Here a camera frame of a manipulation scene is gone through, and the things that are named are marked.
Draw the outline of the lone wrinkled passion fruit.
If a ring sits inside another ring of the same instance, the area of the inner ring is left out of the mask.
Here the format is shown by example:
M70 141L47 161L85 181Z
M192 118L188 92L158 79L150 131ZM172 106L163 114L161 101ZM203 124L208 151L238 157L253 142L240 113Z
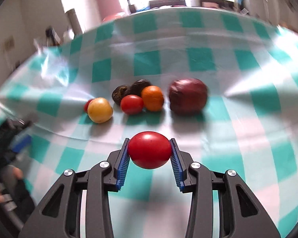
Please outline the lone wrinkled passion fruit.
M112 92L112 99L114 103L120 106L122 99L129 94L130 86L129 85L120 85L114 89Z

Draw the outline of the dark sauce bottle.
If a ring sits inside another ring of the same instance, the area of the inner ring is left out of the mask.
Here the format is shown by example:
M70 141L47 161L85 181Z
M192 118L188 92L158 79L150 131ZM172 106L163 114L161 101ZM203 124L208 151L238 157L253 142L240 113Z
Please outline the dark sauce bottle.
M61 44L60 37L51 26L45 29L45 37L47 46L59 46Z

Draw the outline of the small orange tangerine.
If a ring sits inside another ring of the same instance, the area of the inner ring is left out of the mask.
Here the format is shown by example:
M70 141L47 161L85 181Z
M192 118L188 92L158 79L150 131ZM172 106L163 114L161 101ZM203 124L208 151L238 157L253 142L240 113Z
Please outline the small orange tangerine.
M161 111L164 105L164 95L158 86L150 85L141 92L141 97L146 110L150 112Z

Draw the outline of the yellow striped melon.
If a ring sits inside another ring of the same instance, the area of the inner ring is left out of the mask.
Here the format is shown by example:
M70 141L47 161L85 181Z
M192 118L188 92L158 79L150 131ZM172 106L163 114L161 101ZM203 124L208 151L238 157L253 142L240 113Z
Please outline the yellow striped melon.
M102 124L112 118L113 108L107 99L98 97L88 104L87 114L91 121Z

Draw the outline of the dark red wrinkled apple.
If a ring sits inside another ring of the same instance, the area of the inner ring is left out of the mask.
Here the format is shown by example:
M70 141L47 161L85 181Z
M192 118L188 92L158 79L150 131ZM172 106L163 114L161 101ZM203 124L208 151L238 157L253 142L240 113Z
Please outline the dark red wrinkled apple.
M168 97L170 110L175 114L197 114L206 106L208 88L199 79L178 79L170 84Z

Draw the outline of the green checkered tablecloth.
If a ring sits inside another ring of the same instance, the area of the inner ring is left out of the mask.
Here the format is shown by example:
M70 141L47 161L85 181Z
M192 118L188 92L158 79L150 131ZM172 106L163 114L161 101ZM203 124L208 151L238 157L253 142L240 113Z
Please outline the green checkered tablecloth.
M168 97L176 80L201 80L203 110L93 123L92 98L148 80ZM212 171L235 170L282 237L298 222L298 34L236 13L197 8L146 11L102 24L32 55L0 88L0 123L36 114L32 145L16 162L39 202L66 170L84 171L143 131L175 139Z

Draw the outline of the wall power socket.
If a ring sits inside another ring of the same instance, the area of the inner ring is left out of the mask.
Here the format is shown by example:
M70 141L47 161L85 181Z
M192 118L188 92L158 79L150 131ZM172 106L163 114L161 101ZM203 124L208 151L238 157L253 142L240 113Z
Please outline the wall power socket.
M13 36L9 36L0 44L0 55L14 49L15 41Z

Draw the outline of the hidden small red tomato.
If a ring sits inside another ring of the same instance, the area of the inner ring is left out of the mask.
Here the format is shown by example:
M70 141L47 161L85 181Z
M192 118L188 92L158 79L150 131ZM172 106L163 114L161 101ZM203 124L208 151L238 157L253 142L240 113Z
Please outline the hidden small red tomato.
M88 106L89 106L89 104L93 101L94 99L92 98L92 99L89 99L86 103L85 103L85 105L84 105L84 112L85 113L88 113Z

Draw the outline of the steel thermos flask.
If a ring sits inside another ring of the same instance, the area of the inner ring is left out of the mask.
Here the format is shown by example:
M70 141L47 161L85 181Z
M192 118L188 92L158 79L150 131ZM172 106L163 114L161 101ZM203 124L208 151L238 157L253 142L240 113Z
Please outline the steel thermos flask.
M73 30L75 36L80 36L83 34L81 25L78 21L75 9L70 9L66 13L70 26Z

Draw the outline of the small dark passion fruit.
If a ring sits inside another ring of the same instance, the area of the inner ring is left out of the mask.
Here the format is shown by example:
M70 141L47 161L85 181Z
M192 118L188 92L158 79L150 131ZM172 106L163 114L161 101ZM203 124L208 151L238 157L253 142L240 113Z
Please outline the small dark passion fruit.
M146 80L146 79L137 80L130 86L130 95L136 95L140 97L143 89L151 85L152 83L149 80Z

